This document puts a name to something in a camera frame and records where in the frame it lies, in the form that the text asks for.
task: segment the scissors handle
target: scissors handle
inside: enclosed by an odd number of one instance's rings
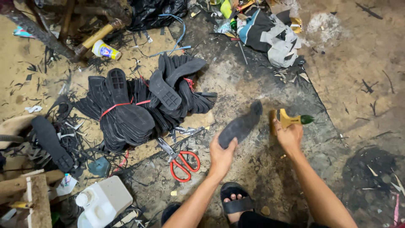
[[[187,163],[187,161],[184,159],[184,157],[183,157],[182,154],[189,154],[189,155],[193,156],[193,157],[197,160],[197,168],[196,168],[196,169],[191,168],[191,166]],[[198,158],[198,156],[197,156],[195,153],[193,153],[193,152],[191,152],[191,151],[180,151],[180,154],[178,155],[178,157],[180,157],[180,159],[183,161],[184,165],[185,165],[191,172],[197,172],[197,171],[200,169],[200,159]],[[183,171],[188,175],[188,178],[187,178],[187,179],[180,179],[179,177],[176,176],[175,172],[173,171],[173,163],[174,163],[175,165],[177,165],[181,170],[183,170]],[[173,159],[173,160],[170,162],[170,172],[172,173],[172,176],[173,176],[176,180],[178,180],[178,181],[180,181],[180,182],[187,182],[187,181],[189,181],[189,180],[191,179],[191,174],[190,174],[190,172],[189,172],[187,169],[185,169],[182,165],[180,165],[180,163],[178,163],[175,159]]]

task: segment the cloth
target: cloth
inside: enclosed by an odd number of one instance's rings
[[[292,66],[297,59],[296,49],[301,48],[297,34],[285,23],[286,13],[268,17],[260,9],[246,13],[246,26],[239,33],[243,43],[258,51],[266,52],[270,63],[279,68]]]
[[[245,211],[242,213],[238,228],[296,228],[298,226],[291,225],[282,221],[277,221],[271,218],[261,216],[253,211]],[[311,223],[310,228],[327,228],[327,226],[322,226],[317,223]]]

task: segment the hand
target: hand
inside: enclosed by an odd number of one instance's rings
[[[283,129],[277,119],[273,119],[273,124],[277,132],[277,139],[286,154],[291,157],[301,151],[301,139],[304,131],[302,125],[292,124]]]
[[[211,157],[211,167],[208,176],[215,177],[221,181],[230,169],[232,164],[233,152],[238,145],[238,139],[235,137],[227,149],[223,149],[218,143],[219,133],[215,134],[209,145],[209,156]]]

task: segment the green brush tip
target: green brush tip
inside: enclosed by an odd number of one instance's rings
[[[309,124],[314,120],[315,118],[310,115],[301,115],[301,124]]]

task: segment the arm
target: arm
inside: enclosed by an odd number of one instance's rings
[[[233,159],[233,151],[238,145],[234,138],[224,150],[218,143],[216,134],[209,147],[211,166],[207,178],[181,207],[167,220],[163,228],[197,227],[215,190],[228,173]]]
[[[302,126],[293,124],[283,129],[279,121],[273,122],[277,139],[292,161],[315,222],[332,228],[356,228],[357,225],[345,206],[315,173],[302,153]]]

